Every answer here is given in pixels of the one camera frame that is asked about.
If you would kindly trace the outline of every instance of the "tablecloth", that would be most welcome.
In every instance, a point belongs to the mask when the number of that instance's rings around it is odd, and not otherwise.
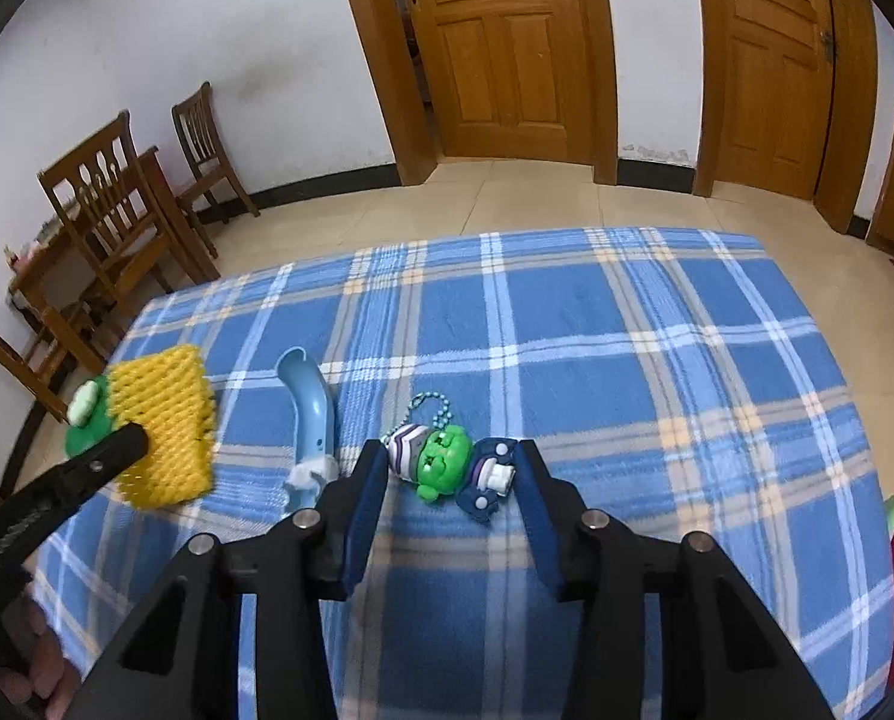
[[[868,443],[753,238],[570,229],[286,264],[153,300],[115,360],[175,343],[200,346],[218,397],[215,488],[143,514],[107,488],[47,541],[37,597],[81,669],[192,533],[228,541],[284,516],[295,423],[273,367],[299,344],[332,387],[348,470],[412,394],[438,389],[475,440],[533,437],[554,476],[636,532],[714,533],[839,716],[882,695],[893,584]],[[515,499],[485,529],[391,479],[364,582],[323,604],[340,717],[556,717],[579,614],[537,579]],[[241,717],[255,712],[252,622],[247,603]]]

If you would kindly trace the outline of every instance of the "toy face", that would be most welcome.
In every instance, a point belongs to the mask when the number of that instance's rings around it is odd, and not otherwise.
[[[458,425],[447,425],[443,430],[431,433],[420,452],[417,484],[435,490],[439,495],[453,494],[463,481],[472,446]]]

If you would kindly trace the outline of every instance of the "door handle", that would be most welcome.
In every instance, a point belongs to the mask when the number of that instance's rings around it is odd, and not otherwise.
[[[830,64],[834,64],[834,58],[837,56],[837,43],[829,29],[820,30],[820,45],[823,45],[824,55]]]

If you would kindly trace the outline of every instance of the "metal screw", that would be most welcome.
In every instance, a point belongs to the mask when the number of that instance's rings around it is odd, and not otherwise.
[[[607,512],[602,512],[600,509],[588,509],[580,514],[580,522],[585,528],[599,531],[601,528],[607,528],[607,525],[610,524],[610,517]]]
[[[320,522],[320,512],[317,509],[300,509],[299,512],[295,512],[292,520],[298,528],[306,530]]]
[[[687,536],[687,543],[695,552],[710,552],[714,548],[714,539],[702,531],[694,531]]]
[[[210,533],[198,533],[187,542],[187,548],[194,555],[206,555],[214,549],[214,537]]]

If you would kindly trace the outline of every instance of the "black baseboard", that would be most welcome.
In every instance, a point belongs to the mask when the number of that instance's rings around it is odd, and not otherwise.
[[[858,215],[852,215],[850,223],[847,225],[847,234],[854,238],[860,238],[861,241],[866,238],[866,233],[871,229],[871,220],[868,218],[860,218]]]
[[[665,189],[690,194],[694,187],[693,167],[645,162],[641,159],[617,160],[617,184],[622,187]]]
[[[361,167],[359,170],[345,170],[345,172],[305,178],[303,181],[258,191],[250,198],[258,208],[263,209],[287,205],[297,202],[297,200],[309,200],[312,197],[326,197],[330,194],[347,194],[350,191],[399,186],[401,186],[401,181],[396,165],[376,165],[375,167]],[[247,208],[244,207],[244,203],[235,197],[221,203],[217,208],[210,206],[203,211],[198,211],[197,215],[204,224],[208,224],[245,213],[247,213]]]
[[[60,392],[60,388],[64,386],[67,377],[74,372],[75,367],[74,358],[67,357],[63,365],[50,380],[50,391]],[[39,400],[35,400],[26,419],[23,420],[21,432],[17,434],[14,448],[10,450],[10,457],[7,458],[7,466],[4,468],[4,475],[1,477],[1,498],[8,498],[14,493],[23,464],[28,459],[28,454],[31,453],[34,437],[37,435],[37,431],[40,429],[45,416],[47,416],[47,409],[44,408]]]

